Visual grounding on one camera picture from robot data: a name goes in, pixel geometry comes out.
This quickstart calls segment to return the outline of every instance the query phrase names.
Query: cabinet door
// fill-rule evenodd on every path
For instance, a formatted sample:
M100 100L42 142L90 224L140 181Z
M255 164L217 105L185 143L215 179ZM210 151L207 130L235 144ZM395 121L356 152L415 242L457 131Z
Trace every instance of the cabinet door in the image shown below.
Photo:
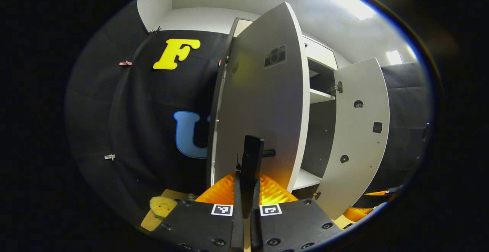
M334 74L343 92L336 93L335 137L317 203L337 219L365 192L381 164L389 132L389 99L375 58Z
M274 157L261 172L292 191L304 154L309 120L309 70L302 31L286 2L234 38L215 115L210 180L241 162L245 135L265 140Z

